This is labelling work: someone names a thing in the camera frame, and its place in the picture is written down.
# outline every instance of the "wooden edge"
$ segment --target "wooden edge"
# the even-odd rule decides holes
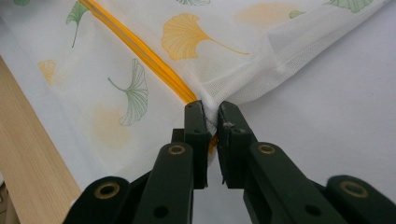
[[[21,223],[62,223],[80,194],[1,56],[0,171]]]

